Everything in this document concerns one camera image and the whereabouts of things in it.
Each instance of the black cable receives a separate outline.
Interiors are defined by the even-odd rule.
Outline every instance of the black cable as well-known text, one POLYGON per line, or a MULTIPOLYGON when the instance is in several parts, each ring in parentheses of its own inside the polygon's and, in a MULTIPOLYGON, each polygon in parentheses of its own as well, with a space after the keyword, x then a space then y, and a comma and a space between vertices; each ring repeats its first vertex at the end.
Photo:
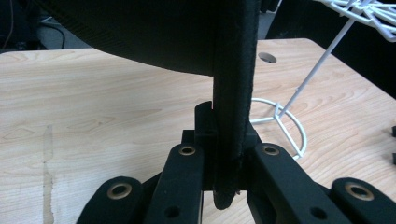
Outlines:
POLYGON ((64 32, 61 29, 58 29, 56 27, 47 25, 47 24, 42 23, 42 22, 40 23, 40 25, 58 31, 62 35, 62 46, 61 46, 61 49, 64 49, 64 41, 66 40, 66 38, 64 37, 64 32))

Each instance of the black fabric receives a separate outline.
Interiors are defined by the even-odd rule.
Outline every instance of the black fabric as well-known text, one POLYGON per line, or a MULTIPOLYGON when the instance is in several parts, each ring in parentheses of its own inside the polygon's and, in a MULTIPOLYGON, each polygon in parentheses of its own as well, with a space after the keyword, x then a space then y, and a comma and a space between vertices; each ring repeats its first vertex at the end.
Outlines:
POLYGON ((36 0, 92 47, 214 77, 219 130, 215 204, 238 191, 256 58, 257 0, 36 0))
POLYGON ((215 204, 227 208, 238 185, 257 44, 259 2, 222 1, 214 62, 213 109, 219 129, 215 204))
POLYGON ((213 76, 216 1, 36 1, 96 49, 179 72, 213 76))

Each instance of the white wire rack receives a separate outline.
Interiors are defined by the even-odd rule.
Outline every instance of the white wire rack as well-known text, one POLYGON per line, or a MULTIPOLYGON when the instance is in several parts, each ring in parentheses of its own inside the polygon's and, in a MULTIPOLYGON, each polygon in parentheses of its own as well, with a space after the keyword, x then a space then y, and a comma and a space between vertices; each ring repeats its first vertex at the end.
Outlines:
POLYGON ((311 72, 305 78, 303 83, 297 88, 297 91, 291 96, 289 101, 283 107, 280 103, 274 103, 265 99, 253 98, 253 102, 262 102, 271 105, 275 108, 274 115, 270 118, 263 119, 252 119, 250 122, 252 124, 259 122, 268 122, 275 120, 282 132, 286 135, 289 142, 291 143, 293 149, 296 151, 296 155, 293 156, 295 160, 301 158, 307 146, 306 133, 303 125, 297 118, 295 118, 290 112, 289 108, 300 95, 300 93, 308 84, 309 80, 314 76, 314 74, 321 67, 323 62, 329 57, 344 35, 347 33, 349 28, 353 25, 355 21, 362 24, 374 27, 386 40, 389 42, 396 42, 396 4, 382 4, 381 2, 375 0, 314 0, 323 3, 332 10, 338 12, 341 16, 346 16, 349 20, 346 22, 344 27, 332 41, 330 46, 326 49, 323 55, 319 58, 318 62, 312 68, 311 72), (290 136, 288 130, 282 122, 283 115, 287 115, 293 120, 295 125, 301 134, 302 145, 297 147, 295 141, 290 136))

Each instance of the light wood tabletop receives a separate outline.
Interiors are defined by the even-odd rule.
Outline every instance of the light wood tabletop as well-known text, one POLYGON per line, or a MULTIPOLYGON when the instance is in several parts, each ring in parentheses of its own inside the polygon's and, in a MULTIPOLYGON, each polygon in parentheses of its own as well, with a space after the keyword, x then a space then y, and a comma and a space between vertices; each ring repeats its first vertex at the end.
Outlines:
MULTIPOLYGON (((276 63, 257 59, 253 96, 285 104, 324 50, 289 39, 260 41, 260 52, 276 63)), ((211 100, 212 78, 96 49, 9 52, 0 92, 0 223, 75 223, 108 179, 144 182, 162 170, 182 130, 194 128, 194 107, 211 100)), ((290 111, 308 137, 298 163, 315 181, 356 177, 396 200, 393 98, 331 56, 290 111)), ((253 103, 252 118, 270 113, 253 103)), ((255 128, 263 142, 291 148, 276 123, 255 128)), ((246 195, 218 211, 205 192, 203 223, 254 223, 246 195)))

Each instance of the wooden table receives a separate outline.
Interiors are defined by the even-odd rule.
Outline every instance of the wooden table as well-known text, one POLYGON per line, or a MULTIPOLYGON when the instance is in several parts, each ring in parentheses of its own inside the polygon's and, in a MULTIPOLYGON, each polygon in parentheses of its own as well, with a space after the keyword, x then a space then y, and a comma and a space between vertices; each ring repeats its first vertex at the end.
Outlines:
MULTIPOLYGON (((256 61, 253 95, 285 104, 324 50, 292 39, 260 41, 264 51, 277 62, 256 61)), ((162 170, 193 129, 194 107, 211 100, 212 78, 95 49, 10 52, 0 55, 0 92, 0 223, 74 223, 108 179, 162 170)), ((298 162, 315 181, 352 176, 396 200, 395 100, 331 56, 290 111, 308 136, 298 162)), ((251 117, 269 113, 254 103, 251 117)), ((255 128, 290 148, 275 123, 255 128)), ((253 223, 246 193, 217 211, 206 192, 203 222, 253 223)))

